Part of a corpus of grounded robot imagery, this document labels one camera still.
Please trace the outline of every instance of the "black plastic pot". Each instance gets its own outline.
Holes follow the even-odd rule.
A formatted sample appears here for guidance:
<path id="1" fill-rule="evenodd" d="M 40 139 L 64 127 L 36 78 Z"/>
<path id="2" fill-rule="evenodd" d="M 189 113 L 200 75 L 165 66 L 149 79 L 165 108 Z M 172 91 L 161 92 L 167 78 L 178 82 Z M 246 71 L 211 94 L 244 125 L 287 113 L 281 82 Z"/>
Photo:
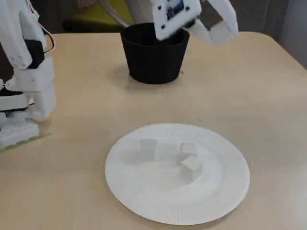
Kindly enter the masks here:
<path id="1" fill-rule="evenodd" d="M 153 23 L 135 24 L 121 32 L 130 75 L 147 84 L 164 84 L 179 76 L 189 42 L 189 33 L 179 30 L 162 42 Z"/>

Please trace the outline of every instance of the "green chair seat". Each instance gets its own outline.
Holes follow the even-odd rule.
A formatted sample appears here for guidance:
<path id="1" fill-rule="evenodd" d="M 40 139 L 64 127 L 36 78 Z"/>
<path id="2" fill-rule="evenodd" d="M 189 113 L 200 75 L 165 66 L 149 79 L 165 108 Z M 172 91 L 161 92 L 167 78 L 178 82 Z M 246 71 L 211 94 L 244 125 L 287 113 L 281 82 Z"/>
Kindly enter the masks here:
<path id="1" fill-rule="evenodd" d="M 133 23 L 125 0 L 110 1 L 110 5 L 122 16 L 126 21 Z M 66 32 L 76 33 L 112 33 L 120 32 L 123 27 L 114 20 L 99 2 L 86 7 L 73 16 L 67 18 L 63 22 Z"/>

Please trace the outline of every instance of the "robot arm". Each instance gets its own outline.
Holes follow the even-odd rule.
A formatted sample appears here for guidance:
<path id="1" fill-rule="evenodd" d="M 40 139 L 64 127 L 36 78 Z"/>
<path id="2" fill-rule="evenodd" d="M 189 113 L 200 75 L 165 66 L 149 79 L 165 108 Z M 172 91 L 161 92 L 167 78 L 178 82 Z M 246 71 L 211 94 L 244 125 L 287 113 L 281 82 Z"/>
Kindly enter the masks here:
<path id="1" fill-rule="evenodd" d="M 202 10 L 200 0 L 154 0 L 153 21 L 157 39 L 164 40 L 182 27 L 214 45 L 220 45 L 237 35 L 236 12 L 229 0 L 208 2 L 223 18 L 210 30 L 198 19 Z"/>
<path id="2" fill-rule="evenodd" d="M 0 87 L 0 149 L 39 135 L 38 125 L 56 105 L 52 58 L 29 0 L 0 0 L 0 42 L 14 76 Z M 32 107 L 29 101 L 34 100 Z"/>
<path id="3" fill-rule="evenodd" d="M 0 0 L 0 42 L 11 65 L 27 69 L 32 57 L 25 40 L 35 40 L 46 48 L 44 33 L 25 0 Z"/>
<path id="4" fill-rule="evenodd" d="M 129 23 L 108 3 L 99 0 L 107 12 L 120 24 Z M 229 0 L 208 0 L 223 18 L 222 22 L 208 30 L 198 19 L 201 14 L 201 2 L 206 0 L 126 0 L 136 23 L 154 22 L 158 40 L 169 38 L 177 30 L 184 28 L 204 42 L 222 44 L 238 34 L 236 12 Z"/>

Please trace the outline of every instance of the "white paper plate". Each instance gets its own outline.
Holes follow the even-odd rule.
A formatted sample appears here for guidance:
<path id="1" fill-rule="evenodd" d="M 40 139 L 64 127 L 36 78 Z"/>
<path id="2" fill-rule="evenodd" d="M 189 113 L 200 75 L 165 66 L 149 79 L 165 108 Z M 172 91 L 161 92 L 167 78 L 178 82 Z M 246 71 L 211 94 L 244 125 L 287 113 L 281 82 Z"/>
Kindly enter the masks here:
<path id="1" fill-rule="evenodd" d="M 159 141 L 159 160 L 140 163 L 140 139 Z M 186 184 L 173 156 L 182 142 L 195 143 L 204 165 Z M 181 124 L 141 127 L 121 138 L 106 160 L 106 181 L 114 196 L 132 212 L 161 223 L 195 225 L 221 218 L 244 199 L 249 168 L 240 151 L 222 136 Z"/>

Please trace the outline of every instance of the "beige tabletop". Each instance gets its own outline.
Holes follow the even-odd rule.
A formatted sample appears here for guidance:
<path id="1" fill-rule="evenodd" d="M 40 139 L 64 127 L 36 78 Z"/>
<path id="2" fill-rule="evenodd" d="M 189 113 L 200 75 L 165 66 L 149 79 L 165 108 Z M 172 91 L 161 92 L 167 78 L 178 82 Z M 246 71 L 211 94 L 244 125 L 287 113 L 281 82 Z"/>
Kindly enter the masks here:
<path id="1" fill-rule="evenodd" d="M 178 80 L 135 82 L 118 34 L 59 34 L 52 135 L 0 154 L 1 230 L 306 230 L 307 71 L 271 38 L 242 33 L 225 46 L 192 37 Z M 152 123 L 213 130 L 244 154 L 248 195 L 212 223 L 143 219 L 109 191 L 115 141 Z"/>

